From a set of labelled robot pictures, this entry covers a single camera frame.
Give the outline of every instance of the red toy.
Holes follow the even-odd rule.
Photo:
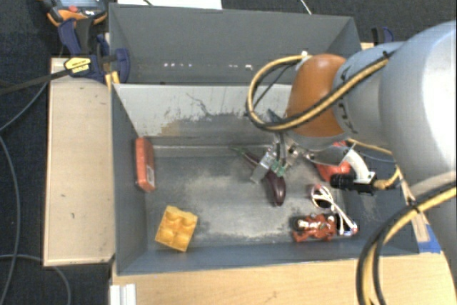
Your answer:
[[[293,221],[293,229],[292,235],[297,243],[308,237],[328,241],[336,235],[336,217],[332,214],[299,217]]]

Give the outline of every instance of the blue clamp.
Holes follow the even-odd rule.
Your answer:
[[[58,27],[61,43],[69,50],[71,56],[84,56],[90,58],[91,67],[88,71],[78,74],[70,74],[74,77],[85,77],[100,83],[105,82],[105,75],[111,71],[119,73],[121,83],[126,83],[130,73],[130,58],[127,49],[116,49],[113,56],[109,55],[109,45],[102,34],[99,34],[96,41],[96,54],[91,49],[91,19],[83,19],[76,22],[75,19],[68,19]]]

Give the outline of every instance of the red object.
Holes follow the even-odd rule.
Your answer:
[[[333,143],[334,146],[341,146],[342,144],[346,145],[346,143],[344,143],[344,142]],[[343,163],[341,163],[338,166],[324,165],[324,164],[314,164],[314,165],[316,166],[319,174],[321,175],[321,178],[326,182],[329,182],[331,176],[333,176],[334,174],[351,173],[351,165],[347,161],[343,161]]]
[[[336,235],[336,217],[334,215],[308,215],[298,218],[292,231],[294,240],[299,243],[307,238],[330,240]]]
[[[156,189],[154,174],[154,150],[148,139],[139,137],[135,140],[136,183],[146,192]]]
[[[70,5],[69,11],[72,13],[78,13],[78,7],[76,5]]]

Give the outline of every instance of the white plastic piece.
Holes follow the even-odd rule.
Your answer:
[[[346,160],[356,172],[356,179],[354,180],[354,183],[370,184],[374,178],[374,171],[368,170],[365,161],[357,153],[357,151],[349,149],[349,152],[344,157],[344,160]]]
[[[301,66],[312,57],[311,55],[308,55],[308,52],[305,50],[301,52],[301,55],[301,61],[295,66],[295,71],[298,71],[301,68]]]
[[[110,305],[136,305],[136,285],[111,285],[109,287]]]

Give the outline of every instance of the yellow cable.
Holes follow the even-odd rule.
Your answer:
[[[359,146],[362,146],[362,147],[367,148],[367,149],[376,150],[376,151],[379,151],[381,153],[392,155],[392,151],[387,150],[385,148],[381,148],[381,147],[376,146],[376,145],[365,144],[364,142],[360,142],[359,140],[354,140],[354,139],[348,139],[347,141],[350,142],[351,144],[359,145]]]
[[[401,218],[399,218],[394,225],[391,226],[391,228],[388,230],[387,235],[383,241],[383,244],[388,243],[392,237],[397,234],[401,228],[403,228],[405,225],[407,225],[408,222],[410,222],[412,219],[414,219],[417,215],[420,213],[423,213],[425,211],[428,211],[432,207],[438,206],[439,204],[442,204],[444,201],[447,201],[449,199],[452,199],[453,197],[456,196],[457,190],[455,187],[449,188],[444,192],[441,192],[440,194],[434,196],[431,199],[428,199],[424,201],[421,204],[418,204],[415,208],[411,207],[411,210],[406,212]],[[370,251],[368,255],[366,256],[366,259],[363,263],[363,269],[362,269],[362,293],[363,293],[363,300],[367,303],[371,303],[370,299],[370,289],[369,289],[369,282],[368,282],[368,276],[369,274],[373,271],[373,260],[374,260],[374,254],[376,251],[377,247],[377,242],[375,241],[373,245],[370,248]]]
[[[300,123],[306,122],[306,120],[312,119],[313,117],[316,117],[319,115],[322,111],[327,109],[334,101],[337,99],[341,98],[349,89],[353,88],[355,85],[360,83],[362,80],[364,80],[366,77],[372,75],[379,69],[382,69],[385,65],[388,63],[388,59],[384,59],[379,61],[377,64],[374,64],[373,66],[364,69],[362,72],[359,74],[355,75],[352,79],[350,79],[341,89],[339,89],[335,94],[332,96],[329,96],[327,99],[323,100],[318,106],[310,110],[308,113],[304,114],[303,116],[297,117],[293,121],[282,123],[282,124],[277,124],[274,126],[265,126],[266,122],[263,121],[254,111],[253,108],[253,90],[255,89],[255,86],[257,85],[258,80],[263,76],[265,71],[268,71],[269,69],[282,65],[282,64],[287,64],[290,63],[291,61],[295,60],[301,60],[303,58],[302,55],[295,55],[295,56],[287,56],[283,57],[282,59],[274,60],[267,65],[265,65],[262,69],[260,69],[257,74],[253,77],[251,81],[251,85],[249,86],[248,90],[248,98],[247,98],[247,109],[250,117],[259,125],[263,125],[263,129],[267,129],[269,131],[281,131],[284,129],[290,129],[293,127],[296,127],[296,125]]]
[[[389,179],[378,179],[376,180],[373,185],[374,188],[384,190],[390,187],[392,184],[395,183],[397,178],[401,175],[400,169],[397,166],[395,172],[393,173],[392,177]]]

